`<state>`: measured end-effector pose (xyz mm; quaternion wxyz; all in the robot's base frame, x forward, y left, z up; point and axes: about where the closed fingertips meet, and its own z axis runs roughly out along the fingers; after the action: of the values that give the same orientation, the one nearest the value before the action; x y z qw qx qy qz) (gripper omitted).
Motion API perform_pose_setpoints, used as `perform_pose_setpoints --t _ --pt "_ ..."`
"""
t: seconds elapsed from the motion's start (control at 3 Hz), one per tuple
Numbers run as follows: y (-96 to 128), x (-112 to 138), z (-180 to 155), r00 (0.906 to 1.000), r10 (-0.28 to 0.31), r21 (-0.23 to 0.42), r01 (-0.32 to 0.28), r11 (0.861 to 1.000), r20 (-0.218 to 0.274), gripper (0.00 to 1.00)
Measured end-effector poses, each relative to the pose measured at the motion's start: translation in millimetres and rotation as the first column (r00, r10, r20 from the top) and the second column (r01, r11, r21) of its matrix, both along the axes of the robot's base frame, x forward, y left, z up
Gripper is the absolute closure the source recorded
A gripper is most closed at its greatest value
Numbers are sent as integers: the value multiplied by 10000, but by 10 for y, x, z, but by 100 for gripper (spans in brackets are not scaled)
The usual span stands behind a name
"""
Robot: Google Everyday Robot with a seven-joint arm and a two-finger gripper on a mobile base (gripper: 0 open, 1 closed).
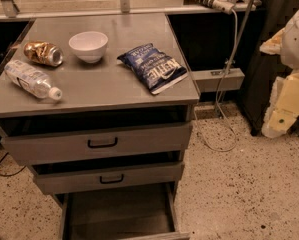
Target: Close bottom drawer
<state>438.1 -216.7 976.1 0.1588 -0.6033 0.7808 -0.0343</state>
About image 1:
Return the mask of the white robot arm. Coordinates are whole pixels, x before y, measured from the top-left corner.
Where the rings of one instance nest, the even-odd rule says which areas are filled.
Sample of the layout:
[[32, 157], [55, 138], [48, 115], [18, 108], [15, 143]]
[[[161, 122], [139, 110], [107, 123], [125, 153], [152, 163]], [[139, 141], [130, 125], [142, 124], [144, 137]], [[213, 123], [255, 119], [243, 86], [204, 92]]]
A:
[[264, 116], [262, 134], [276, 138], [286, 134], [299, 117], [299, 9], [259, 50], [279, 55], [282, 64], [292, 70], [286, 78], [277, 77], [274, 81]]

